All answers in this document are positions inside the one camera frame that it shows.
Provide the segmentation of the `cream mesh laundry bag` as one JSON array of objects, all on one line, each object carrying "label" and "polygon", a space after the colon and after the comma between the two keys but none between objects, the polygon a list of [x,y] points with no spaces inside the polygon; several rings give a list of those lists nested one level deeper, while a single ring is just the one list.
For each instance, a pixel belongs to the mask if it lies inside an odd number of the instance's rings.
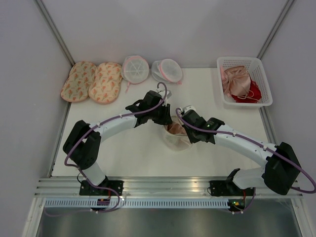
[{"label": "cream mesh laundry bag", "polygon": [[[181,126],[183,123],[178,119],[177,116],[172,116],[172,121],[179,123]],[[173,135],[167,132],[167,125],[163,126],[162,139],[167,147],[173,151],[181,152],[191,148],[192,144],[186,135]]]}]

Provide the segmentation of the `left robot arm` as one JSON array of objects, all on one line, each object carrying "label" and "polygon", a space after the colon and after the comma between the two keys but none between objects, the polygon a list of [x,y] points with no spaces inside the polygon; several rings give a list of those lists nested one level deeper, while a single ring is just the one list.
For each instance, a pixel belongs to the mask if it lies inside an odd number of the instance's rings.
[{"label": "left robot arm", "polygon": [[159,125],[172,124],[170,104],[167,103],[170,96],[169,90],[150,90],[143,99],[125,107],[120,115],[98,123],[76,122],[63,145],[67,155],[65,165],[69,166],[68,160],[71,159],[86,178],[90,191],[98,196],[105,194],[109,190],[108,177],[97,163],[101,143],[149,120]]}]

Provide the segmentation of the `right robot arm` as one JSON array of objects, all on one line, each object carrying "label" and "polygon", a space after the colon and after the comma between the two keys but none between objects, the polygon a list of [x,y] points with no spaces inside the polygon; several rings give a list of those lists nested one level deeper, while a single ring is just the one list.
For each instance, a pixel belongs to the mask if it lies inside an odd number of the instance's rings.
[{"label": "right robot arm", "polygon": [[235,131],[223,121],[205,120],[195,110],[181,112],[179,120],[191,143],[199,141],[229,148],[259,165],[258,168],[234,169],[226,179],[225,188],[237,195],[247,188],[267,187],[279,195],[288,194],[300,173],[300,163],[293,148],[255,140]]}]

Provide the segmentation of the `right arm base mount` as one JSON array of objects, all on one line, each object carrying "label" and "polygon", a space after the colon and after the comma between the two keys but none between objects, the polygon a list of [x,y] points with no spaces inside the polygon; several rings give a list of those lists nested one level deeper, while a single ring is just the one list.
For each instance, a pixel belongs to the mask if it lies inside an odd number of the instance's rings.
[{"label": "right arm base mount", "polygon": [[213,197],[250,197],[254,194],[253,188],[240,189],[234,183],[224,180],[209,181],[208,191]]}]

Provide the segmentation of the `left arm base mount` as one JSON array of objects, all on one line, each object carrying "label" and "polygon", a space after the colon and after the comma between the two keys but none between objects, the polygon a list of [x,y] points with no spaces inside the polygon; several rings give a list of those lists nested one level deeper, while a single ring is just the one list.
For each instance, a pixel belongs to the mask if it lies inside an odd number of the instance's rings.
[{"label": "left arm base mount", "polygon": [[80,196],[116,196],[116,193],[121,196],[123,191],[122,180],[109,180],[101,183],[98,188],[91,186],[88,181],[81,182],[79,195]]}]

